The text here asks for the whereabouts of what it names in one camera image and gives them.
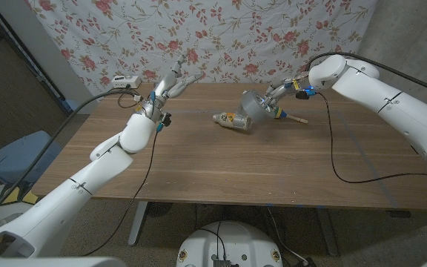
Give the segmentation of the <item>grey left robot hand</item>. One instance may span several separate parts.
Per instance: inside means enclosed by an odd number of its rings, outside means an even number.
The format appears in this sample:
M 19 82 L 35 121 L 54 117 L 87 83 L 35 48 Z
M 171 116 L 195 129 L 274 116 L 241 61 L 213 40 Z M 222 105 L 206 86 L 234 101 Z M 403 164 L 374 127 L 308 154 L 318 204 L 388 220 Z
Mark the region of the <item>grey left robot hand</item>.
M 185 89 L 199 80 L 203 76 L 203 72 L 195 73 L 186 79 L 179 81 L 182 77 L 181 68 L 187 54 L 182 54 L 171 67 L 171 70 L 164 75 L 151 91 L 148 100 L 142 104 L 142 112 L 153 122 L 158 122 L 162 117 L 162 108 L 168 99 L 180 96 Z

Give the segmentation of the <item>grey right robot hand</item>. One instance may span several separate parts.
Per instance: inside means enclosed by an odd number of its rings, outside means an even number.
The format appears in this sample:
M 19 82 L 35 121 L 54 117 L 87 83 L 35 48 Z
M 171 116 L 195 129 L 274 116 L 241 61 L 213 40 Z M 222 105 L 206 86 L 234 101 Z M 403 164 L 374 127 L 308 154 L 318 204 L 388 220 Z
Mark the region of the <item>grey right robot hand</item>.
M 309 72 L 305 71 L 293 78 L 271 83 L 260 101 L 261 106 L 268 111 L 272 110 L 284 96 L 295 95 L 300 91 L 304 91 L 308 87 L 308 74 Z

